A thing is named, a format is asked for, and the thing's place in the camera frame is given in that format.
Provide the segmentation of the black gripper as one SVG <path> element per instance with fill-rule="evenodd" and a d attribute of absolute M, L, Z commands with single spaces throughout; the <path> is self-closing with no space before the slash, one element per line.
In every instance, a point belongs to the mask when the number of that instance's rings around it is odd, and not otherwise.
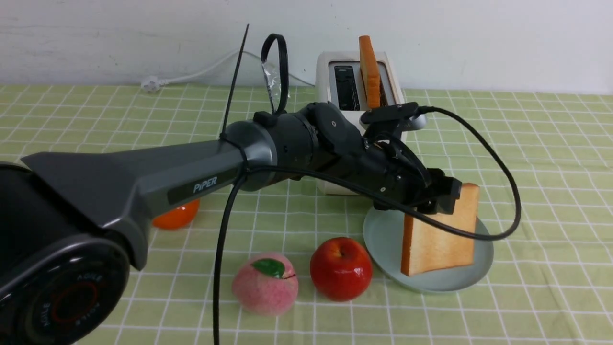
<path fill-rule="evenodd" d="M 462 183 L 425 167 L 398 139 L 362 139 L 362 188 L 383 195 L 423 214 L 453 214 Z"/>

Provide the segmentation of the dark grey Piper robot arm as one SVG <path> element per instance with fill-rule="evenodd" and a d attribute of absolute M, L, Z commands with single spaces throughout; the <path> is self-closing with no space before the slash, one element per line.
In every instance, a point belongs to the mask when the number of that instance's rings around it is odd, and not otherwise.
<path fill-rule="evenodd" d="M 1 164 L 1 343 L 69 345 L 118 303 L 147 261 L 151 221 L 225 186 L 256 191 L 323 175 L 376 206 L 450 214 L 461 182 L 401 141 L 416 103 L 367 111 L 366 131 L 331 103 L 256 112 L 217 140 L 112 153 L 44 151 Z"/>

